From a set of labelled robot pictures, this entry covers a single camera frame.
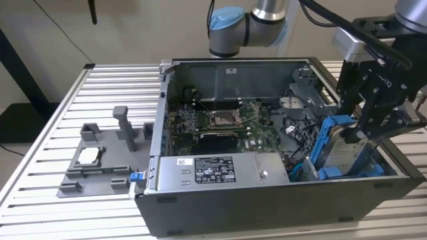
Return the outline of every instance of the aluminum extrusion table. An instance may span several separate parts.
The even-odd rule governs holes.
[[[337,78],[341,62],[324,66]],[[132,126],[156,115],[158,65],[96,65],[85,69],[0,193],[0,240],[153,239],[126,194],[57,198],[57,187],[80,142],[82,123],[117,129],[116,105]],[[427,130],[392,139],[427,177]],[[198,239],[201,236],[185,237]],[[358,223],[208,234],[204,239],[427,239],[427,182],[400,200],[385,201]]]

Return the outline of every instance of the circuit board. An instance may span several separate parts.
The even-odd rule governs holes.
[[[176,156],[214,153],[273,153],[280,137],[261,101],[241,101],[237,109],[196,110],[184,104],[169,113]]]

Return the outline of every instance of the blue latch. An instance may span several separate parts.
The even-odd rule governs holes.
[[[129,181],[130,182],[138,182],[144,180],[144,172],[132,172],[129,176]]]

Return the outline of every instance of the power supply label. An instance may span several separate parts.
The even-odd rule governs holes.
[[[193,172],[197,184],[236,182],[233,158],[230,156],[196,157],[193,159]]]

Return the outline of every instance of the barcode sticker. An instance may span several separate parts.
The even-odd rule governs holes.
[[[192,158],[177,158],[176,165],[193,165],[193,159]]]

